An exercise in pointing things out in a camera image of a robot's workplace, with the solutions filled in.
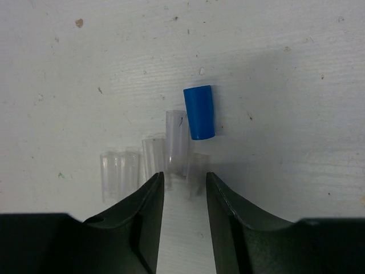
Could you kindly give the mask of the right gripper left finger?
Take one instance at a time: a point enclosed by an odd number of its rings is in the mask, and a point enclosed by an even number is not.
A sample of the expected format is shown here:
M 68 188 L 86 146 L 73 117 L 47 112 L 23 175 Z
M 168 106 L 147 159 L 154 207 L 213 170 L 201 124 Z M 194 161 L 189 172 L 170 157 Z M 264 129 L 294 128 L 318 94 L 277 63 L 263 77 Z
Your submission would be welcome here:
M 1 272 L 155 273 L 163 205 L 159 172 L 85 221 L 66 213 L 4 213 Z

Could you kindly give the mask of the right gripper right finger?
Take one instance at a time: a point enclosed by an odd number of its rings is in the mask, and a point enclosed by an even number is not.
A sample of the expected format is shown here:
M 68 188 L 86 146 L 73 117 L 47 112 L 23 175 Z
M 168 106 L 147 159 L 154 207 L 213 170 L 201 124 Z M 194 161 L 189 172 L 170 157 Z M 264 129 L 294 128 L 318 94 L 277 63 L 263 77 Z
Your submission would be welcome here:
M 363 218 L 281 219 L 216 174 L 206 198 L 217 273 L 364 273 Z

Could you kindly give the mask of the blue pen cap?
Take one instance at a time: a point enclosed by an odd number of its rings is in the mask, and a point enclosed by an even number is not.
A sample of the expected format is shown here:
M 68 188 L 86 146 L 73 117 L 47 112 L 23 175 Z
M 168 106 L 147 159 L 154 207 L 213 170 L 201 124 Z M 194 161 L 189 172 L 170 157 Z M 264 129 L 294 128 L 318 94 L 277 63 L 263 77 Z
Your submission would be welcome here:
M 206 140 L 215 136 L 214 104 L 210 85 L 183 90 L 192 140 Z

